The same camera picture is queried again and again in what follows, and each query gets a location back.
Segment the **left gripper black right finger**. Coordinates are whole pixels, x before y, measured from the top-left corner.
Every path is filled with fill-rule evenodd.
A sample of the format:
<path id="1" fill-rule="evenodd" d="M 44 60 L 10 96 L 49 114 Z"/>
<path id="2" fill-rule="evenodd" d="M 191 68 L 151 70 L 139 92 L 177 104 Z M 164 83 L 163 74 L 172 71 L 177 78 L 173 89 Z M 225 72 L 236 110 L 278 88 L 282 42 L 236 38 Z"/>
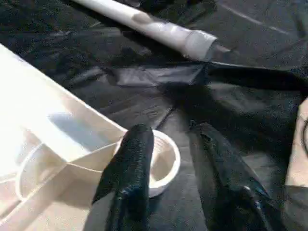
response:
<path id="1" fill-rule="evenodd" d="M 208 123 L 190 123 L 190 148 L 211 231 L 283 231 L 280 212 L 257 175 Z"/>

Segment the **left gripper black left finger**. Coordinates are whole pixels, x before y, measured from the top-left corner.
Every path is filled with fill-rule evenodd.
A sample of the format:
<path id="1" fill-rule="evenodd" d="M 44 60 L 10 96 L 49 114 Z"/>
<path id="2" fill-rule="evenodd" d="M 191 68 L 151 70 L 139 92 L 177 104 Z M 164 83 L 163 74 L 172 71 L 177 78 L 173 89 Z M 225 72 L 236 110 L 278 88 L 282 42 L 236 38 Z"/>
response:
<path id="1" fill-rule="evenodd" d="M 92 200 L 92 230 L 146 231 L 148 229 L 150 165 L 153 130 L 134 125 L 102 172 Z"/>

